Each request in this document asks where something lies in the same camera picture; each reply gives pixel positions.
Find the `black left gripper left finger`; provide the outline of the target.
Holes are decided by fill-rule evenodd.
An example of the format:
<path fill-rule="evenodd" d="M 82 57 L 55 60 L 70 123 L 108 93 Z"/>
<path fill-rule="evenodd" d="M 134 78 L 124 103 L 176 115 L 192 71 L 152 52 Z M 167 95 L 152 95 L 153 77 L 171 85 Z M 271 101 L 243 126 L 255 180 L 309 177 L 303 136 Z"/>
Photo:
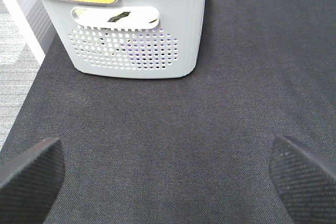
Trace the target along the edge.
<path fill-rule="evenodd" d="M 62 142 L 46 138 L 1 166 L 1 223 L 43 223 L 62 187 Z"/>

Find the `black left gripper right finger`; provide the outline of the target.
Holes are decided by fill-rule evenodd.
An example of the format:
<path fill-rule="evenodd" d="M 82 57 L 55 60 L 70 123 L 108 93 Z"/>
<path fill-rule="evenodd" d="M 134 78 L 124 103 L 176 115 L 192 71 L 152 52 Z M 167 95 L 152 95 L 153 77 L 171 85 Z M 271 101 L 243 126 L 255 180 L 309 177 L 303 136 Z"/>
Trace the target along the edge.
<path fill-rule="evenodd" d="M 269 174 L 294 223 L 335 223 L 335 162 L 290 136 L 276 136 Z"/>

